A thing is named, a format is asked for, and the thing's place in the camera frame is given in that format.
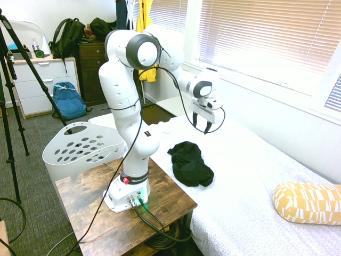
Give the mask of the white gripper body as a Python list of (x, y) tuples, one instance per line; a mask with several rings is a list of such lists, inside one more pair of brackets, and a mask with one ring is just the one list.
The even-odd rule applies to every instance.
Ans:
[(189, 108), (193, 113), (200, 115), (211, 123), (215, 124), (221, 121), (220, 108), (210, 109), (209, 107), (201, 106), (195, 98), (191, 99)]

